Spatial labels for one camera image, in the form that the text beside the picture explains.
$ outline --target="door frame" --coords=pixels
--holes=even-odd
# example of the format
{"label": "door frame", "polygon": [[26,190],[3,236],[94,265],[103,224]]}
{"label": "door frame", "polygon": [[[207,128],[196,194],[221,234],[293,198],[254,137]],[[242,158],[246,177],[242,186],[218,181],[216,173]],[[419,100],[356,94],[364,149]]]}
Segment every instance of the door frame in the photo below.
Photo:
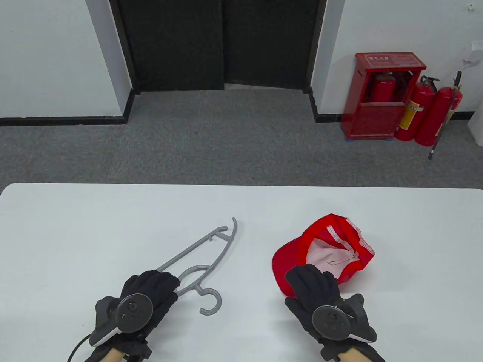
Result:
{"label": "door frame", "polygon": [[[131,79],[132,89],[134,90],[135,94],[140,94],[141,91],[140,91],[139,81],[136,76],[136,68],[134,67],[132,51],[129,45],[128,38],[126,36],[126,29],[124,27],[124,22],[122,20],[121,9],[119,8],[118,0],[109,0],[109,4],[111,6],[114,23],[117,29],[117,34],[119,36],[119,42],[121,43],[121,48],[124,54],[124,60],[126,61],[126,67],[128,69],[129,78]],[[312,43],[311,43],[310,52],[309,52],[309,60],[307,63],[305,79],[302,86],[302,91],[304,93],[308,93],[310,91],[313,68],[315,65],[315,58],[317,56],[319,37],[322,30],[322,23],[324,20],[326,4],[327,4],[327,0],[319,0],[314,29],[312,33]]]}

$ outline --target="gray plastic hanger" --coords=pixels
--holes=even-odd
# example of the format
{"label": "gray plastic hanger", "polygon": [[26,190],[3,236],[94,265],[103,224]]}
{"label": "gray plastic hanger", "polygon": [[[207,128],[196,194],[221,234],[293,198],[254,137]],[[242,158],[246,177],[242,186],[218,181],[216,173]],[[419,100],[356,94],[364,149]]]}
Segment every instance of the gray plastic hanger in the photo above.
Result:
{"label": "gray plastic hanger", "polygon": [[156,269],[157,271],[160,271],[160,272],[164,271],[166,268],[168,268],[171,265],[173,265],[175,262],[177,262],[178,260],[180,260],[181,258],[183,258],[185,255],[188,255],[190,252],[192,252],[194,249],[196,249],[198,246],[200,246],[204,242],[206,242],[206,241],[212,241],[213,240],[213,236],[217,236],[217,237],[223,239],[224,241],[226,241],[227,244],[226,244],[225,248],[220,253],[220,255],[216,258],[216,260],[213,262],[213,264],[211,264],[211,265],[195,265],[195,266],[192,266],[192,267],[186,269],[178,277],[179,280],[182,280],[184,277],[186,277],[187,275],[189,275],[191,273],[194,273],[194,272],[197,272],[197,271],[201,271],[201,270],[204,270],[205,271],[201,275],[201,277],[199,277],[198,279],[196,279],[193,283],[191,283],[187,287],[184,287],[180,291],[177,291],[176,292],[176,294],[178,294],[178,296],[181,296],[181,295],[185,294],[186,292],[189,292],[189,291],[191,291],[191,290],[194,289],[194,290],[196,290],[198,292],[199,295],[206,295],[206,294],[213,295],[216,298],[216,305],[212,309],[205,309],[205,308],[200,308],[199,309],[199,312],[202,315],[204,315],[204,316],[212,316],[217,311],[219,311],[220,308],[221,308],[221,295],[220,295],[220,293],[218,293],[218,291],[216,291],[215,289],[212,289],[212,288],[206,288],[206,289],[202,288],[201,287],[201,281],[203,279],[205,279],[208,276],[209,273],[211,273],[211,271],[218,265],[218,263],[221,261],[221,259],[223,258],[223,256],[225,256],[226,252],[228,251],[228,248],[229,248],[231,242],[233,241],[233,239],[235,237],[235,234],[237,232],[237,221],[236,221],[235,218],[232,218],[232,220],[233,220],[233,222],[235,224],[233,225],[233,231],[232,231],[232,233],[231,233],[230,236],[222,233],[222,231],[228,230],[228,227],[227,226],[217,227],[216,229],[214,229],[213,231],[211,231],[209,234],[205,235],[200,240],[198,240],[196,243],[194,243],[190,247],[186,248],[181,253],[179,253],[178,255],[176,255],[174,258],[172,258],[171,260],[169,260],[168,262],[166,262],[162,266],[160,266],[158,269]]}

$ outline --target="gloved hand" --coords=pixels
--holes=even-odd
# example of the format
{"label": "gloved hand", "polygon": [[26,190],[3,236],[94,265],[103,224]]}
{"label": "gloved hand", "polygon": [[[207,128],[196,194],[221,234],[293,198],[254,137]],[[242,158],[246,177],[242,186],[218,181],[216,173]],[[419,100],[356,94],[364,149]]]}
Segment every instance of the gloved hand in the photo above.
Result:
{"label": "gloved hand", "polygon": [[324,360],[340,361],[338,355],[350,348],[357,348],[362,354],[374,362],[384,362],[381,356],[367,343],[347,338],[333,341],[324,338],[312,324],[312,315],[320,306],[334,305],[341,298],[339,284],[328,271],[321,272],[312,264],[296,266],[285,275],[285,279],[292,287],[296,298],[286,298],[285,305],[297,317],[303,329],[318,343],[324,345],[320,351]]}
{"label": "gloved hand", "polygon": [[179,285],[179,279],[168,272],[149,270],[139,276],[131,276],[124,283],[120,300],[128,295],[136,293],[148,296],[153,303],[153,315],[151,319],[139,331],[114,335],[107,342],[96,347],[86,362],[98,362],[102,360],[112,348],[132,357],[129,359],[130,361],[142,361],[143,358],[148,358],[150,350],[147,349],[147,342],[145,339],[152,330],[159,325],[174,302],[178,300],[178,295],[174,290],[179,287]]}

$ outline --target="black door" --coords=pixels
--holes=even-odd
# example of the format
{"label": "black door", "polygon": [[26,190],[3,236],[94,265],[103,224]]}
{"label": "black door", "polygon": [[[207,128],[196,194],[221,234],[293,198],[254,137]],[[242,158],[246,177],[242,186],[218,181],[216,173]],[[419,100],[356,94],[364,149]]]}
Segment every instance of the black door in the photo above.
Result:
{"label": "black door", "polygon": [[118,0],[140,91],[223,89],[221,0]]}
{"label": "black door", "polygon": [[301,89],[319,0],[223,0],[225,82]]}

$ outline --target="gray carpet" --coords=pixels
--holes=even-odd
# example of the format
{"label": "gray carpet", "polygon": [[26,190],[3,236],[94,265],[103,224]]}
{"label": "gray carpet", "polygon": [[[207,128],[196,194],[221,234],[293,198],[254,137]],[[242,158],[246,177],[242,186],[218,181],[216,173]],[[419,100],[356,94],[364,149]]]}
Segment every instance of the gray carpet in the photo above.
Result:
{"label": "gray carpet", "polygon": [[414,142],[345,142],[290,90],[144,93],[128,125],[0,128],[12,182],[483,187],[483,147],[453,121],[433,161]]}

